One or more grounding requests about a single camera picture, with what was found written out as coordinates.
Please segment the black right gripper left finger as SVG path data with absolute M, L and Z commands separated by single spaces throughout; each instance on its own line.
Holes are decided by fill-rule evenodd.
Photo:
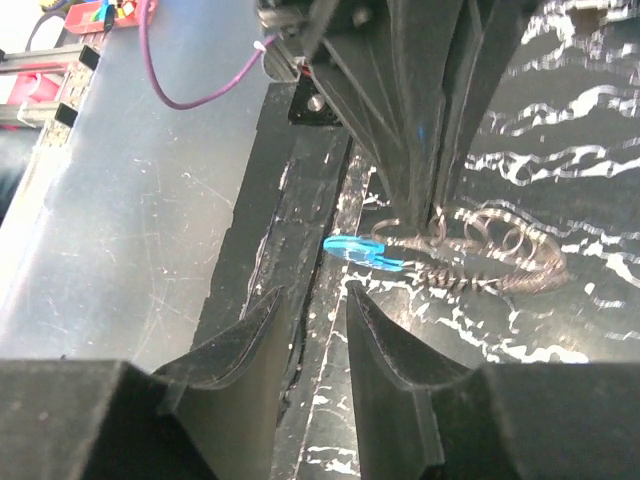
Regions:
M 266 479 L 288 358 L 286 292 L 153 373 L 5 360 L 5 479 Z

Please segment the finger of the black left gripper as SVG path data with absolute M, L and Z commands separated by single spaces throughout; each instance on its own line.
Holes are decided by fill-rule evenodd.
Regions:
M 432 215 L 449 54 L 447 1 L 314 1 L 304 24 L 315 85 L 415 229 Z
M 429 200 L 431 219 L 453 197 L 463 160 L 534 13 L 533 1 L 462 3 L 442 82 L 445 108 Z

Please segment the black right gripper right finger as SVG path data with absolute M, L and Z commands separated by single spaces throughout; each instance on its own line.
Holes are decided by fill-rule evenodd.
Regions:
M 347 286 L 348 354 L 365 479 L 635 479 L 635 363 L 468 368 Z

